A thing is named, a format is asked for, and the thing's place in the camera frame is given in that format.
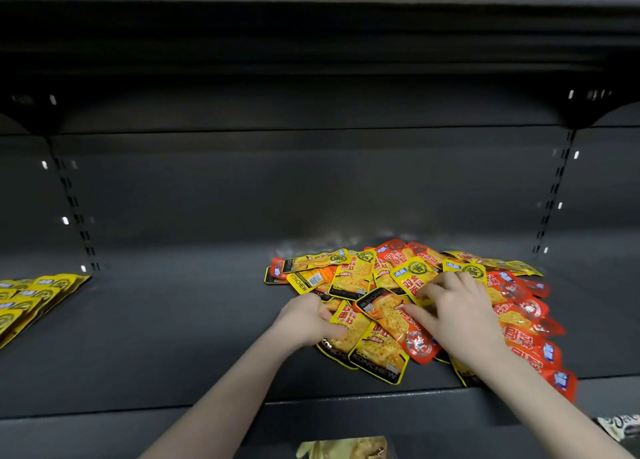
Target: left hand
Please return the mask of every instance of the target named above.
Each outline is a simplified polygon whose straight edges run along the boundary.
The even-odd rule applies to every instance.
[[[332,324],[331,312],[314,293],[302,294],[290,300],[280,311],[272,331],[290,345],[300,348],[313,346],[322,339],[338,339],[347,334],[347,328]]]

